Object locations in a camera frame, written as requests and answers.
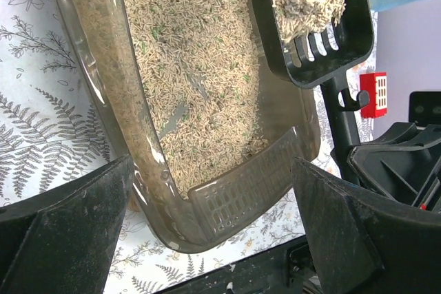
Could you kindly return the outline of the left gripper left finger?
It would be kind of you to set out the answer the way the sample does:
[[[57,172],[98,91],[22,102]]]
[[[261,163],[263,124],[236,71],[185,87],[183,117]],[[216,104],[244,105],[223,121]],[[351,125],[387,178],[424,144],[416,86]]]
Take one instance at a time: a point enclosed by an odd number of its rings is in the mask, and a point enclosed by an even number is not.
[[[2,293],[102,293],[134,179],[131,156],[1,208]]]

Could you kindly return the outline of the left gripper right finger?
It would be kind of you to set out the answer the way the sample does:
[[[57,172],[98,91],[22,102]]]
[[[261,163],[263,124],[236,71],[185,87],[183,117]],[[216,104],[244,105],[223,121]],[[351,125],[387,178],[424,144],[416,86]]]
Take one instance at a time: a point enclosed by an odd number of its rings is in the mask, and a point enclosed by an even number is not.
[[[324,293],[439,293],[440,214],[295,157],[294,193]]]

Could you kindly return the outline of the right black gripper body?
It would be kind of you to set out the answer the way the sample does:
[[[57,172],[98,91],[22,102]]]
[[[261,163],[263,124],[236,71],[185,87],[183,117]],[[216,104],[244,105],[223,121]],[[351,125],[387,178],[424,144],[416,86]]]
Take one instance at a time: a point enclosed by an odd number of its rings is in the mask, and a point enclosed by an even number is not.
[[[390,200],[440,210],[440,92],[414,91],[409,119],[361,143],[355,117],[341,107],[330,121],[331,153],[344,180]]]

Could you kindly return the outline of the black litter scoop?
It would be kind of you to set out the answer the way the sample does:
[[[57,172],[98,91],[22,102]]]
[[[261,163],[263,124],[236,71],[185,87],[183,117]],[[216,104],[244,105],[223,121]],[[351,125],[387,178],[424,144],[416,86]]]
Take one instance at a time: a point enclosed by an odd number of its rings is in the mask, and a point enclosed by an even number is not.
[[[360,144],[355,113],[368,106],[370,97],[364,90],[351,96],[347,70],[366,61],[373,49],[369,1],[345,0],[339,23],[291,43],[283,43],[280,37],[272,0],[252,0],[252,9],[271,72],[302,89],[321,88],[334,141],[333,158],[342,178],[359,185],[348,157]]]

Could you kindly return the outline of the brown plastic litter box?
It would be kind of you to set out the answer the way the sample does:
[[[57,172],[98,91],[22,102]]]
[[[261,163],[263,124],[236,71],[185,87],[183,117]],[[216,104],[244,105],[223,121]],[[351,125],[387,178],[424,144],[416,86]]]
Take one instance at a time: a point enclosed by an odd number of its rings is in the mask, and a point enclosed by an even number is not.
[[[314,95],[267,65],[251,0],[56,0],[105,133],[135,165],[157,238],[209,250],[292,186],[320,149]]]

